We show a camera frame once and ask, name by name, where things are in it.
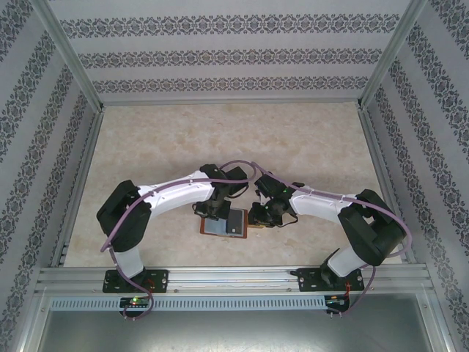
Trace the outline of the grey credit card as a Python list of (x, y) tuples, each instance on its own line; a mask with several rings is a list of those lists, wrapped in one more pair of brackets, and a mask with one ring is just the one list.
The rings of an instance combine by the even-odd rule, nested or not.
[(245, 211), (241, 209), (231, 209), (229, 211), (228, 219), (226, 220), (226, 233), (229, 236), (236, 238), (244, 237), (244, 215)]

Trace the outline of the brown leather card holder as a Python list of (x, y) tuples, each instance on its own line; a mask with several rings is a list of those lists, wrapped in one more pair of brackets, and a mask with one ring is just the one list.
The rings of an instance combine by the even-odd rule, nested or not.
[(265, 227), (274, 227), (274, 224), (267, 224), (261, 222), (255, 222), (254, 219), (251, 219), (248, 215), (248, 211), (245, 209), (241, 209), (245, 211), (244, 215), (244, 229), (245, 235), (243, 238), (236, 238), (229, 236), (226, 233), (226, 220), (227, 219), (209, 219), (203, 218), (200, 224), (200, 233), (203, 235), (213, 235), (218, 237), (224, 238), (236, 238), (236, 239), (246, 239), (248, 237), (248, 228), (265, 228)]

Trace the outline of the grey metal sheet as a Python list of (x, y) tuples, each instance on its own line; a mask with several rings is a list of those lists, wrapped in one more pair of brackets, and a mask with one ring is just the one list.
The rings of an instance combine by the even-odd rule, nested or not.
[(52, 312), (38, 352), (433, 352), (421, 323), (321, 312)]

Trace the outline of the circuit board with green light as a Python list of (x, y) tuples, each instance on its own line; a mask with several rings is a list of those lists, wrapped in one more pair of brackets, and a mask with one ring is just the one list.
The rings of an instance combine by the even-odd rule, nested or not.
[(146, 309), (151, 300), (148, 297), (125, 297), (121, 298), (119, 302), (119, 307), (124, 308), (136, 308), (136, 309)]

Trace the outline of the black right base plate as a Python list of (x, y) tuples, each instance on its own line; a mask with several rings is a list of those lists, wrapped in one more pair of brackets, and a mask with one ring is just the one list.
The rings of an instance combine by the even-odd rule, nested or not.
[(298, 278), (300, 292), (342, 292), (363, 291), (364, 280), (360, 269), (340, 277), (321, 268), (298, 268), (290, 272)]

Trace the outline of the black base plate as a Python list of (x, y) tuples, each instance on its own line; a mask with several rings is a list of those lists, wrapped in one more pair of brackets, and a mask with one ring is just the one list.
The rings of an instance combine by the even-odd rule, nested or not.
[[(167, 270), (144, 269), (131, 280), (138, 286), (151, 293), (165, 293), (169, 272)], [(139, 293), (140, 289), (134, 287), (118, 273), (117, 270), (107, 270), (104, 280), (104, 293)]]
[(298, 268), (290, 272), (298, 278), (300, 292), (342, 292), (363, 291), (364, 280), (360, 269), (340, 277), (321, 268)]

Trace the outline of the aluminium mounting rail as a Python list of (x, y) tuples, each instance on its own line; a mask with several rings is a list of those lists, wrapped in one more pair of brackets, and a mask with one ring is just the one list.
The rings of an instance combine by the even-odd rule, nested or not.
[[(252, 296), (296, 294), (307, 276), (294, 274), (290, 266), (173, 267), (163, 280), (168, 295)], [(42, 268), (34, 285), (35, 294), (47, 296), (99, 295), (106, 268)], [(375, 273), (365, 268), (356, 279), (370, 285), (369, 292), (422, 293), (434, 290), (429, 271), (422, 264), (381, 265)]]

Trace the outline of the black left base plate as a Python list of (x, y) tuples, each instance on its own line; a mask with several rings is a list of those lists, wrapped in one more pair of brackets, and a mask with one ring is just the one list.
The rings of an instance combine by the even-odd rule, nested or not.
[[(169, 272), (167, 270), (144, 269), (131, 280), (138, 286), (151, 293), (165, 293)], [(139, 293), (140, 289), (134, 287), (118, 273), (117, 270), (107, 270), (104, 280), (104, 293)]]

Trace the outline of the aluminium table side rail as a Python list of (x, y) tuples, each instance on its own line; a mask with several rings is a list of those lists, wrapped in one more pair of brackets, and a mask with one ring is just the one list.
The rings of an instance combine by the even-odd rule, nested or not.
[(358, 107), (358, 118), (360, 120), (363, 134), (369, 148), (370, 156), (375, 173), (377, 175), (377, 180), (383, 199), (396, 216), (401, 216), (400, 209), (392, 189), (391, 179), (388, 176), (385, 160), (383, 158), (383, 154), (381, 153), (381, 149), (367, 111)]
[(54, 242), (53, 250), (48, 267), (58, 267), (61, 263), (62, 251), (68, 246), (73, 228), (75, 226), (78, 210), (83, 196), (87, 175), (92, 163), (92, 157), (96, 148), (97, 139), (105, 114), (105, 107), (96, 111), (93, 121), (87, 131), (84, 148), (81, 153), (80, 162), (75, 173), (73, 187), (71, 188), (70, 198), (67, 201), (64, 215), (59, 225), (57, 238)]

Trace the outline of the aluminium frame post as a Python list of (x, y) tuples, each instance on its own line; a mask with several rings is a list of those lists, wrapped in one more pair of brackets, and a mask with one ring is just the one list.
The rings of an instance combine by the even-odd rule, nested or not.
[(417, 21), (423, 8), (428, 3), (428, 0), (410, 0), (406, 10), (404, 11), (401, 19), (396, 25), (395, 31), (391, 36), (383, 54), (378, 60), (378, 63), (373, 70), (366, 86), (363, 89), (361, 96), (357, 102), (358, 110), (363, 110), (373, 98), (376, 90), (378, 89), (381, 81), (387, 73), (392, 62), (395, 60), (399, 50), (405, 42), (414, 23)]
[(45, 293), (33, 295), (14, 352), (39, 351), (50, 306), (51, 299)]
[(432, 352), (457, 352), (437, 295), (424, 291), (418, 304)]
[(37, 16), (41, 20), (43, 26), (51, 36), (56, 48), (59, 50), (63, 60), (69, 67), (75, 80), (78, 82), (81, 91), (91, 104), (92, 108), (97, 111), (103, 107), (103, 102), (89, 79), (84, 66), (81, 63), (77, 53), (75, 52), (70, 40), (68, 39), (59, 19), (53, 13), (48, 0), (29, 0)]

